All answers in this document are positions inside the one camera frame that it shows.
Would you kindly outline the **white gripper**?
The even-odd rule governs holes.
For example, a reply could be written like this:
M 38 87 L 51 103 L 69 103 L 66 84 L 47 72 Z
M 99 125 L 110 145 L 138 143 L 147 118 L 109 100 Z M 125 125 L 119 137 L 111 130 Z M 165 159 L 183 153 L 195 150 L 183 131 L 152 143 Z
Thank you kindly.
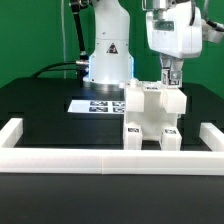
M 170 85 L 182 86 L 183 59 L 198 57 L 202 50 L 201 13 L 195 8 L 195 18 L 190 26 L 190 6 L 176 6 L 162 11 L 162 19 L 154 19 L 155 13 L 146 13 L 148 45 L 151 50 L 163 53 L 159 56 L 161 72 L 170 70 Z

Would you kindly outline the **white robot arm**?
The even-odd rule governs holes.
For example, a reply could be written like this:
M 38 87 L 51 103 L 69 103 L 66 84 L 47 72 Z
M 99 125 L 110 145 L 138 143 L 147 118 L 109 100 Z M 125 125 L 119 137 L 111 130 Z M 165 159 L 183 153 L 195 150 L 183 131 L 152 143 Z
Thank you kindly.
M 119 0 L 87 0 L 95 13 L 95 50 L 90 56 L 86 81 L 98 86 L 119 85 L 133 77 L 129 54 L 130 16 Z M 149 48 L 160 54 L 161 82 L 166 88 L 182 85 L 186 58 L 202 51 L 204 40 L 216 42 L 224 34 L 224 24 L 208 17 L 195 0 L 142 0 L 146 12 Z

